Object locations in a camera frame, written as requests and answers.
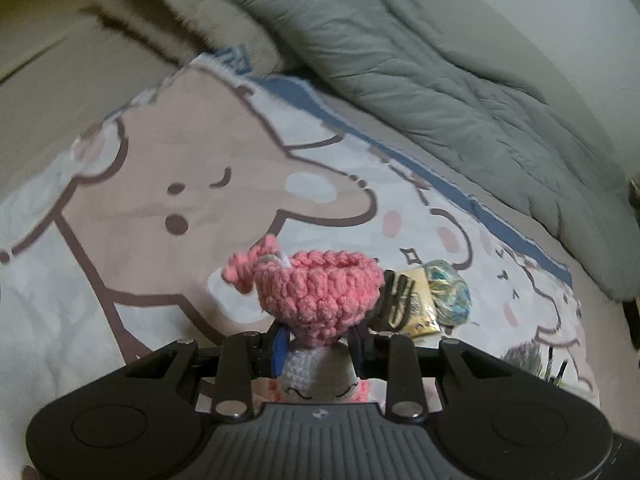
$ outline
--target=wall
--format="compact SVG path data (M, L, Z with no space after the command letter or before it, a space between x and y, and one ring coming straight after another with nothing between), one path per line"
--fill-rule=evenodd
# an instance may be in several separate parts
M638 0L481 1L525 36L577 91L579 96L571 99L584 100L609 136L625 173L640 170L640 14L634 6ZM495 30L477 29L485 43L499 46L502 36Z

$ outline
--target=white crochet doll head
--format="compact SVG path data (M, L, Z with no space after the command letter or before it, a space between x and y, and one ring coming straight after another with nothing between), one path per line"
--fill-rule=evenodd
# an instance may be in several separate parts
M271 400L293 404L367 402L368 393L367 381L356 376L349 349L340 342L309 348L292 341L282 374L271 382Z

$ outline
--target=pink yarn hair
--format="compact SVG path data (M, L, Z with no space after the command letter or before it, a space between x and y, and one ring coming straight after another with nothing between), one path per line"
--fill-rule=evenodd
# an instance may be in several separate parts
M361 253L301 252L291 267L261 258L269 254L278 254L274 235L231 256L222 279L243 294L255 284L260 306L308 346L331 345L359 323L384 282L376 261Z

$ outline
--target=gray comforter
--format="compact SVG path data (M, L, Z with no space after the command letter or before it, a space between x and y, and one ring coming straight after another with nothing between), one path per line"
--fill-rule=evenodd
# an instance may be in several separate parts
M338 94L541 222L607 294L640 294L622 171L535 88L447 43L413 0L234 1Z

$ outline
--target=cartoon character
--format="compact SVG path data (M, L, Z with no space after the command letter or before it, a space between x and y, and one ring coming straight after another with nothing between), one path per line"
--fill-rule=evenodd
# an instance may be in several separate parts
M286 146L252 102L204 69L188 68L146 106L115 120L117 154L99 174L78 174L13 257L55 225L84 270L126 362L150 350L123 323L117 305L177 305L206 338L266 330L232 320L207 280L229 254L295 220L354 226L372 219L376 196L347 175L298 154L318 142ZM108 122L101 131L105 133ZM340 142L340 135L324 140ZM101 139L94 144L106 144ZM331 183L333 200L293 193L292 181ZM3 263L10 255L2 252Z

